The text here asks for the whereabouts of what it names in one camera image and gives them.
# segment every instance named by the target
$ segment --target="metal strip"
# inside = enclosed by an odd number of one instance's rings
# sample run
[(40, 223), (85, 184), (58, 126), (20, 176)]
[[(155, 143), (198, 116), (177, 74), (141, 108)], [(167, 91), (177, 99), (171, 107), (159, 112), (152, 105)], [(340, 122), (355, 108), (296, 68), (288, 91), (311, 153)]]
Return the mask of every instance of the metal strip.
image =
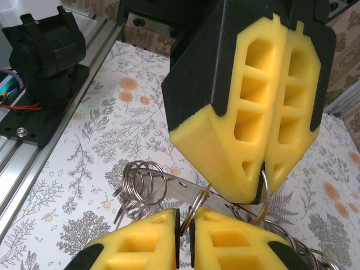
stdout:
[(39, 152), (35, 145), (23, 143), (11, 157), (4, 170), (0, 174), (0, 214), (6, 208), (8, 202), (12, 199), (21, 180), (26, 175), (34, 159)]
[(15, 191), (14, 195), (9, 200), (7, 206), (4, 208), (4, 211), (0, 216), (0, 242), (3, 240), (7, 230), (9, 229), (12, 221), (16, 217), (18, 211), (20, 210), (22, 204), (24, 203), (27, 195), (29, 194), (34, 182), (38, 178), (42, 168), (44, 167), (46, 161), (50, 157), (53, 149), (55, 148), (57, 142), (62, 136), (64, 130), (66, 129), (71, 117), (73, 116), (76, 108), (78, 107), (80, 101), (88, 90), (90, 84), (92, 83), (94, 77), (96, 76), (99, 68), (104, 62), (106, 56), (110, 52), (112, 46), (114, 45), (117, 37), (121, 32), (121, 28), (116, 25), (114, 22), (107, 22), (103, 25), (101, 29), (98, 30), (98, 35), (96, 35), (93, 41), (89, 44), (86, 58), (81, 64), (88, 64), (90, 68), (89, 77), (86, 79), (82, 88), (80, 89), (77, 96), (74, 98), (70, 104), (65, 116), (60, 122), (57, 131), (53, 135), (49, 143), (41, 150), (38, 151), (38, 155), (31, 156), (32, 164), (28, 170), (25, 177), (23, 175), (19, 176), (17, 179), (18, 188)]
[(104, 25), (106, 24), (106, 20), (104, 18), (101, 17), (97, 17), (95, 19), (96, 21), (96, 25), (95, 27), (90, 31), (90, 33), (85, 37), (85, 44), (86, 44), (86, 48), (90, 47), (91, 43), (93, 42), (93, 40), (95, 39), (95, 37), (97, 36), (97, 34), (99, 34), (99, 31), (104, 27)]

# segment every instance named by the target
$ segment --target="wallpaper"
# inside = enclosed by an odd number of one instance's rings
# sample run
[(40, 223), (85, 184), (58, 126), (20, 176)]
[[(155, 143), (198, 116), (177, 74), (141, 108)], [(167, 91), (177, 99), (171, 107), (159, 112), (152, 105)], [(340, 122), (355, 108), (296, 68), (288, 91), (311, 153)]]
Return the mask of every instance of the wallpaper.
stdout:
[[(115, 229), (112, 197), (129, 161), (153, 160), (205, 186), (170, 143), (160, 83), (168, 58), (116, 42), (0, 246), (0, 268), (64, 269), (86, 243)], [(164, 208), (188, 205), (166, 198)], [(360, 155), (340, 119), (320, 134), (271, 199), (268, 218), (320, 249), (342, 269), (360, 258)], [(124, 218), (121, 226), (131, 220)], [(181, 268), (190, 269), (189, 236)]]

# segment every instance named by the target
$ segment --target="screw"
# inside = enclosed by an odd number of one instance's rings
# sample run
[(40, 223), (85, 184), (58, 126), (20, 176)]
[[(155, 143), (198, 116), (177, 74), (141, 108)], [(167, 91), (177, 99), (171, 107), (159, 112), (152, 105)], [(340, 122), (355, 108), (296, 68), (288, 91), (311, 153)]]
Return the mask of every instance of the screw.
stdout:
[(25, 128), (18, 128), (16, 130), (16, 135), (19, 137), (25, 137), (27, 135), (28, 131)]

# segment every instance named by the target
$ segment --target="key ring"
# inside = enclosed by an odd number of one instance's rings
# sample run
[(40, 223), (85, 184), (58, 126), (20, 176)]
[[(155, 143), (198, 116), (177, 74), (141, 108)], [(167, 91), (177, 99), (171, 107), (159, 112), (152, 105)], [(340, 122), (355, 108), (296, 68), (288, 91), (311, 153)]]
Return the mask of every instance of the key ring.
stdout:
[(205, 200), (208, 198), (208, 192), (210, 188), (211, 185), (209, 184), (205, 190), (201, 190), (199, 194), (197, 194), (195, 201), (193, 202), (192, 206), (189, 208), (189, 213), (187, 213), (185, 220), (180, 227), (180, 236), (183, 236), (184, 233), (187, 231), (196, 212), (204, 204)]
[(326, 263), (329, 264), (329, 266), (331, 267), (332, 270), (340, 270), (340, 268), (334, 263), (334, 261), (332, 259), (329, 258), (329, 256), (327, 256), (326, 254), (324, 254), (323, 252), (317, 250), (317, 249), (310, 249), (312, 253), (315, 253), (317, 255), (319, 255), (322, 259), (324, 259), (326, 261)]
[[(268, 178), (265, 174), (265, 170), (262, 169), (260, 172), (260, 175), (263, 178), (264, 181), (264, 186), (265, 186), (265, 202), (263, 204), (263, 207), (260, 211), (260, 214), (253, 220), (251, 220), (249, 223), (252, 225), (257, 225), (259, 224), (261, 221), (264, 220), (268, 208), (269, 208), (269, 202), (270, 202), (270, 193), (269, 193), (269, 182), (268, 182)], [(187, 229), (190, 226), (190, 223), (192, 221), (192, 219), (194, 218), (197, 210), (204, 204), (205, 200), (209, 197), (208, 196), (208, 192), (211, 188), (211, 185), (208, 185), (207, 188), (205, 190), (201, 190), (197, 196), (195, 201), (193, 202), (193, 204), (191, 205), (189, 212), (187, 213), (184, 222), (181, 225), (181, 229), (180, 229), (180, 236), (183, 236), (183, 234), (187, 231)]]

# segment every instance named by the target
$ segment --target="black plastic bracket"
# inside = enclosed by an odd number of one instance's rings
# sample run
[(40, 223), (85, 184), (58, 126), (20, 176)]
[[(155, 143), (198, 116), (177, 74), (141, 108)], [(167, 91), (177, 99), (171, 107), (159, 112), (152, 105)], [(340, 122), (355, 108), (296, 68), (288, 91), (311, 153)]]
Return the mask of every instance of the black plastic bracket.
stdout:
[[(76, 82), (70, 83), (71, 92), (66, 100), (53, 106), (45, 105), (41, 111), (9, 111), (0, 122), (0, 135), (35, 144), (40, 147), (46, 145), (61, 119), (64, 117), (69, 104), (79, 92), (89, 74), (89, 68), (87, 66), (77, 65), (76, 67), (78, 69)], [(32, 104), (34, 104), (33, 98), (25, 93), (16, 105), (26, 106)], [(20, 127), (26, 130), (26, 135), (23, 137), (19, 137), (16, 133)]]

